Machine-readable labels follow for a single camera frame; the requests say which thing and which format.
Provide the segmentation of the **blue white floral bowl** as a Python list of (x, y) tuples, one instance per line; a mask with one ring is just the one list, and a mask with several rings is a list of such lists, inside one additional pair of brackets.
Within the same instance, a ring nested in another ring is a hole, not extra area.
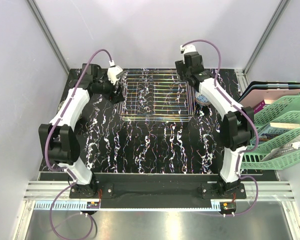
[(208, 106), (211, 104), (210, 100), (207, 97), (197, 91), (194, 92), (194, 99), (195, 102), (201, 106)]

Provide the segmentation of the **wire dish rack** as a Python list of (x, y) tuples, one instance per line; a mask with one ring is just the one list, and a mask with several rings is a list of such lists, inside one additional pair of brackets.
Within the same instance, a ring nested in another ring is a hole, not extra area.
[(128, 70), (120, 84), (123, 121), (189, 122), (195, 113), (194, 89), (174, 70)]

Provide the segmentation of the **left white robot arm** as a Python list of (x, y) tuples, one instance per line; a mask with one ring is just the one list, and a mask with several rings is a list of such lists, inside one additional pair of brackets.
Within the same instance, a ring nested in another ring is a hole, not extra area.
[(97, 180), (80, 158), (80, 144), (75, 127), (85, 106), (94, 94), (102, 95), (112, 104), (124, 100), (120, 76), (123, 69), (110, 62), (107, 70), (97, 64), (82, 65), (82, 73), (74, 87), (68, 90), (66, 99), (55, 117), (38, 129), (42, 154), (51, 171), (64, 171), (73, 180), (72, 188), (87, 198), (98, 193)]

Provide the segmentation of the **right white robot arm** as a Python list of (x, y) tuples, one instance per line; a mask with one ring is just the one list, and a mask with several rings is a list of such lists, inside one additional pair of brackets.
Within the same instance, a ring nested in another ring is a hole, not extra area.
[(181, 54), (183, 59), (175, 62), (180, 79), (204, 95), (222, 120), (219, 139), (224, 147), (224, 157), (215, 189), (220, 197), (226, 199), (234, 194), (241, 183), (243, 154), (257, 131), (254, 110), (230, 97), (219, 84), (218, 73), (213, 74), (204, 68), (203, 57), (196, 50), (182, 50)]

